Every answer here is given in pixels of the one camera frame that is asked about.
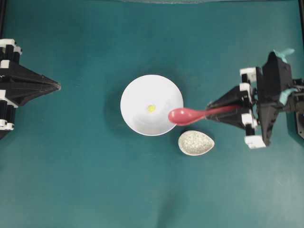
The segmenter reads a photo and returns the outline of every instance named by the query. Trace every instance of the green tabletop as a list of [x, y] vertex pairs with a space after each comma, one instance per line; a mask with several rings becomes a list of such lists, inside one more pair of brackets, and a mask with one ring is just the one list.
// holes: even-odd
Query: green tabletop
[[[269, 148], [244, 131], [200, 121], [158, 137], [133, 132], [120, 113], [126, 85], [159, 74], [185, 106], [203, 109], [294, 48], [304, 76], [298, 2], [145, 4], [8, 0], [4, 36], [20, 64], [62, 85], [17, 110], [0, 141], [1, 228], [302, 228], [304, 140], [280, 114]], [[206, 155], [180, 152], [185, 129], [215, 141]]]

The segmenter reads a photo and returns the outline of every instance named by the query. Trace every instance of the white bowl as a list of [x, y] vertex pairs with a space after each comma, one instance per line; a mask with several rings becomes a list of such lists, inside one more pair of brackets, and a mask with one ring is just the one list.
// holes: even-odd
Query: white bowl
[[175, 127], [168, 119], [172, 109], [183, 107], [178, 87], [160, 75], [144, 75], [124, 90], [120, 110], [135, 132], [147, 136], [165, 134]]

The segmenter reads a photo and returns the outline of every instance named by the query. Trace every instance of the yellow object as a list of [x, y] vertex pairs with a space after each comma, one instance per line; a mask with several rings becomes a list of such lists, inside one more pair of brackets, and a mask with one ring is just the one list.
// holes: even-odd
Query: yellow object
[[150, 113], [152, 113], [152, 112], [154, 112], [155, 111], [155, 105], [149, 105], [148, 106], [148, 111], [150, 112]]

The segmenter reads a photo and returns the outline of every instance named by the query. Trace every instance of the black cable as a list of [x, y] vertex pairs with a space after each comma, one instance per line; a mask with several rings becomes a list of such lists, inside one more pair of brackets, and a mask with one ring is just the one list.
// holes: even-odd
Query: black cable
[[2, 39], [6, 0], [0, 0], [0, 39]]
[[302, 37], [303, 37], [303, 45], [304, 45], [304, 0], [299, 0], [299, 9], [300, 9]]

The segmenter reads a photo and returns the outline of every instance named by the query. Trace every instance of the red spoon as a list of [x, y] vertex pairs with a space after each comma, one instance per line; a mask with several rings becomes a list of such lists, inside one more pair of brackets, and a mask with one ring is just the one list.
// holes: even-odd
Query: red spoon
[[175, 123], [178, 126], [185, 126], [204, 119], [208, 115], [230, 112], [238, 108], [240, 108], [239, 105], [223, 106], [220, 108], [211, 108], [207, 110], [177, 108], [169, 112], [168, 118], [172, 123]]

